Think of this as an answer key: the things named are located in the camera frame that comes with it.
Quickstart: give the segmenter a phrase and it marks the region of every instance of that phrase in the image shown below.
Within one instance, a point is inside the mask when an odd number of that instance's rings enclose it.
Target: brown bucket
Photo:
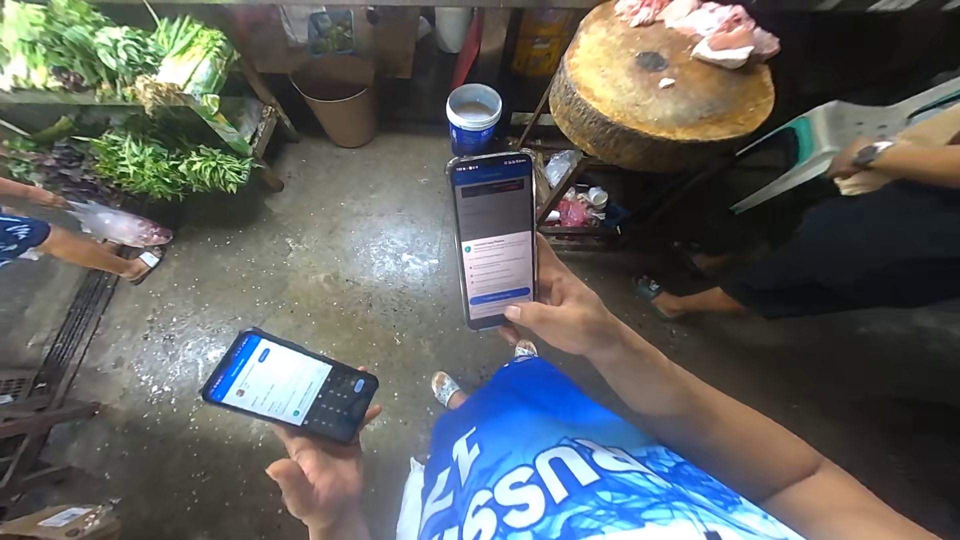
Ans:
[[[290,74],[290,82],[333,142],[355,148],[376,135],[370,62],[349,55],[323,55],[301,64]]]

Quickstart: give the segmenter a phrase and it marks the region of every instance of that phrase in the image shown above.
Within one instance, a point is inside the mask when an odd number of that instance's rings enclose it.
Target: phone screen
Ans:
[[[526,154],[451,168],[467,324],[503,324],[504,308],[534,298],[533,162]]]
[[[242,333],[204,398],[348,442],[363,422],[376,378],[278,341],[265,332]]]

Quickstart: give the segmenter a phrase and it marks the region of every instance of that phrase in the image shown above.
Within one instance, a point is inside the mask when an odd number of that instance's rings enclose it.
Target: hand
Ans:
[[[508,319],[574,355],[594,353],[619,342],[623,323],[560,262],[539,233],[537,265],[539,301],[508,306],[504,312]],[[514,327],[502,327],[500,334],[511,343],[520,339]]]
[[[367,409],[360,429],[382,411],[380,405]],[[344,446],[310,437],[302,431],[277,425],[272,428],[290,458],[275,461],[266,472],[280,486],[290,513],[317,531],[337,527],[341,518],[356,517],[363,492],[359,433],[353,442]]]
[[[57,207],[61,209],[70,208],[70,203],[68,203],[66,199],[60,197],[56,193],[47,191],[42,187],[32,187],[30,190],[30,195],[27,198],[38,205],[44,205],[45,207]]]
[[[873,143],[874,140],[869,137],[857,137],[853,143],[841,150],[840,153],[833,158],[833,161],[830,162],[830,169],[827,170],[827,176],[846,180],[856,173],[863,172],[865,169],[853,164],[853,158],[856,157],[857,152]]]

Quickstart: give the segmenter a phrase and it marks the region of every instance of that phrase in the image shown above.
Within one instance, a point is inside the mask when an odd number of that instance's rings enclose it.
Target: black smartphone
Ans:
[[[534,299],[534,160],[527,151],[456,158],[446,166],[456,217],[460,290],[471,330],[506,322]]]
[[[204,401],[348,443],[379,382],[258,328],[241,331],[206,381]]]

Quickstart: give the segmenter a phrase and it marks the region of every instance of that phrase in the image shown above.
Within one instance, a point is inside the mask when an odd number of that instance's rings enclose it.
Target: blue bucket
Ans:
[[[503,111],[503,100],[486,85],[463,85],[446,98],[450,121],[450,150],[454,156],[483,154]]]

